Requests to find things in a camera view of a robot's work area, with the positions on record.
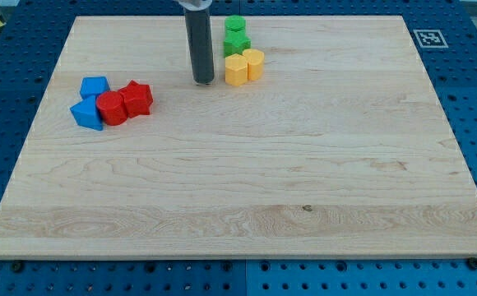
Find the grey rod mount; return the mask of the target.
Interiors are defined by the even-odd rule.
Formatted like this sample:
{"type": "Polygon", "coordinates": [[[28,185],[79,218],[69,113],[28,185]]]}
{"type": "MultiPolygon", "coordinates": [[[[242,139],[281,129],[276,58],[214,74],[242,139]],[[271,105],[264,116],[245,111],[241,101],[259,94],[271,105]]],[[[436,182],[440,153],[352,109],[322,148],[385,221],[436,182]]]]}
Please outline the grey rod mount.
{"type": "Polygon", "coordinates": [[[175,0],[185,9],[207,9],[213,3],[212,0],[175,0]]]}

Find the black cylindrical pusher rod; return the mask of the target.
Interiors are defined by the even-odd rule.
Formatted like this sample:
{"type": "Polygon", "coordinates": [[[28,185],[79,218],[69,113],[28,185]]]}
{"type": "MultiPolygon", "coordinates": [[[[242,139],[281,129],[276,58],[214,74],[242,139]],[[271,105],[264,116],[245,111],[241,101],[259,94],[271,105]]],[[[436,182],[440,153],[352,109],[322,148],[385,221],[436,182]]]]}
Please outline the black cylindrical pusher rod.
{"type": "Polygon", "coordinates": [[[184,9],[184,16],[193,80],[208,85],[215,78],[210,11],[184,9]]]}

